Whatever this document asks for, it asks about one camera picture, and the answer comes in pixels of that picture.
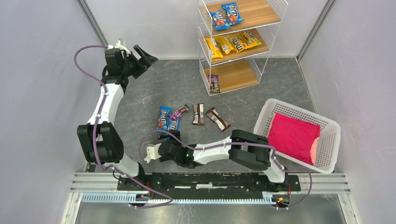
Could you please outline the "blue candy bag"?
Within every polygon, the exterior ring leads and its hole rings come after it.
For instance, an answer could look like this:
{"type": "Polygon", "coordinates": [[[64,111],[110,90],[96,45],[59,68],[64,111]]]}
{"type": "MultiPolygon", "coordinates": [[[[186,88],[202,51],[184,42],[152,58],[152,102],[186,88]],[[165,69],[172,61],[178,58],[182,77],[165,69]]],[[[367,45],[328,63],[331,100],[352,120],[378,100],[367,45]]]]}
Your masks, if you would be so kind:
{"type": "Polygon", "coordinates": [[[168,122],[168,131],[171,130],[175,130],[178,131],[179,130],[179,125],[180,125],[180,118],[176,119],[176,120],[169,120],[168,122]]]}
{"type": "Polygon", "coordinates": [[[171,112],[171,107],[167,106],[160,106],[159,108],[159,115],[158,115],[158,121],[157,121],[157,130],[168,130],[168,125],[169,125],[169,118],[168,115],[171,112]]]}
{"type": "Polygon", "coordinates": [[[210,16],[215,30],[224,30],[230,27],[221,10],[210,11],[210,16]]]}
{"type": "Polygon", "coordinates": [[[230,26],[236,25],[244,21],[239,13],[236,2],[222,4],[221,7],[226,13],[226,20],[230,26]]]}

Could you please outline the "brown candy bar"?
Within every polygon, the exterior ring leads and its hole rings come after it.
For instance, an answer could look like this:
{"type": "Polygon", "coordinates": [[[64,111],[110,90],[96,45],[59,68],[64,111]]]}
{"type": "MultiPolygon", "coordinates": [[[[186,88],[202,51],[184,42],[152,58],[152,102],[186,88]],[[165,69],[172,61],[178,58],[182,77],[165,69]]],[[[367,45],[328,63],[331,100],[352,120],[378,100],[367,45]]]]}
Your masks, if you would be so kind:
{"type": "Polygon", "coordinates": [[[213,121],[221,132],[224,132],[231,127],[231,124],[221,118],[215,107],[210,108],[206,111],[206,116],[213,121]]]}
{"type": "Polygon", "coordinates": [[[205,125],[205,108],[204,104],[193,104],[193,125],[205,125]]]}

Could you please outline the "yellow candy bag top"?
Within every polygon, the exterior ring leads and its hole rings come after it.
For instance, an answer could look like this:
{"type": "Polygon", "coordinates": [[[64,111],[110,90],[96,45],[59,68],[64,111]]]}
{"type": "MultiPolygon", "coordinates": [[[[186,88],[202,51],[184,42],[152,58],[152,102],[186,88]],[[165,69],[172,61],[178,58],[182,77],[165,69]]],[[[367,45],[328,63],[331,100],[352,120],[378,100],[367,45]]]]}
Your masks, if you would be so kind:
{"type": "Polygon", "coordinates": [[[223,58],[223,54],[221,53],[220,49],[217,46],[217,43],[214,38],[208,37],[205,39],[208,47],[210,49],[210,55],[211,59],[216,59],[216,58],[223,58]]]}

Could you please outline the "yellow candy bag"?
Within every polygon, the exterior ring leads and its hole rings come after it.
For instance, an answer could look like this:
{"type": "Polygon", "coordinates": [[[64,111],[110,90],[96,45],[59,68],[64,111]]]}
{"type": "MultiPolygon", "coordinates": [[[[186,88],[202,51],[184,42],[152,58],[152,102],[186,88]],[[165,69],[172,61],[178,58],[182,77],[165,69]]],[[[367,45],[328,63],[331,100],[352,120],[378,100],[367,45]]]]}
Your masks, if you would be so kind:
{"type": "Polygon", "coordinates": [[[259,41],[250,30],[239,32],[239,35],[247,44],[248,49],[262,45],[262,42],[259,41]]]}
{"type": "Polygon", "coordinates": [[[234,45],[236,54],[248,49],[247,44],[239,34],[227,35],[227,38],[234,45]]]}
{"type": "Polygon", "coordinates": [[[221,53],[220,49],[217,46],[217,43],[214,38],[208,37],[205,39],[208,47],[210,49],[210,55],[211,59],[216,59],[216,58],[223,58],[223,54],[221,53]]]}
{"type": "Polygon", "coordinates": [[[219,46],[221,47],[221,49],[223,50],[223,52],[228,55],[229,53],[231,53],[232,51],[236,51],[234,45],[229,41],[229,39],[224,36],[216,36],[215,37],[215,41],[219,44],[219,46]]]}

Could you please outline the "yellow candy bag bottom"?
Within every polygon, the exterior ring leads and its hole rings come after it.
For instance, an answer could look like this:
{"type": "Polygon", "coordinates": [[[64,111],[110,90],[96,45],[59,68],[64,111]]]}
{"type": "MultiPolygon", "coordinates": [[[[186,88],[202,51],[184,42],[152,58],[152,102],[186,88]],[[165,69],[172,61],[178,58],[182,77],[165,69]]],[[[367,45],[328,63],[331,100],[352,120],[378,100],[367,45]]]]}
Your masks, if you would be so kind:
{"type": "Polygon", "coordinates": [[[234,45],[236,54],[248,49],[247,44],[239,34],[227,35],[227,38],[234,45]]]}

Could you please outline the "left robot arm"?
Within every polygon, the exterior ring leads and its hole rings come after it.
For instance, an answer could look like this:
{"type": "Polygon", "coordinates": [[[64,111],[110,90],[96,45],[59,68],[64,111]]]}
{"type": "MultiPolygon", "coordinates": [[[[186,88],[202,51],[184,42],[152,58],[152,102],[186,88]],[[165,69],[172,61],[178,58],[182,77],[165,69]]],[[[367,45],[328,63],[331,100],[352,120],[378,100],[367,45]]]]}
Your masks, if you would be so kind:
{"type": "Polygon", "coordinates": [[[120,42],[104,46],[106,65],[100,78],[83,71],[100,84],[100,97],[86,124],[79,125],[77,135],[84,157],[104,170],[118,172],[122,178],[145,180],[142,165],[125,154],[124,144],[114,127],[119,103],[125,95],[129,77],[137,79],[148,70],[157,57],[144,51],[139,45],[133,49],[140,58],[120,42]]]}

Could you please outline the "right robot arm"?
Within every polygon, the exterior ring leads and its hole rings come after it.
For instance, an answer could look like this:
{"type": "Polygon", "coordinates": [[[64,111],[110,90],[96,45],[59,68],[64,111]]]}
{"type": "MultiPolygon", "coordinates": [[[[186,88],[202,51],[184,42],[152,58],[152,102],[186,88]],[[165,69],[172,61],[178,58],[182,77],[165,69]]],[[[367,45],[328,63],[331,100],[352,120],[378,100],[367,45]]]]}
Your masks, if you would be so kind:
{"type": "Polygon", "coordinates": [[[194,169],[210,162],[231,160],[248,169],[262,171],[270,182],[286,180],[284,166],[276,159],[276,148],[266,137],[233,130],[229,137],[207,144],[184,144],[173,133],[154,146],[153,155],[160,161],[173,161],[180,167],[194,169]]]}

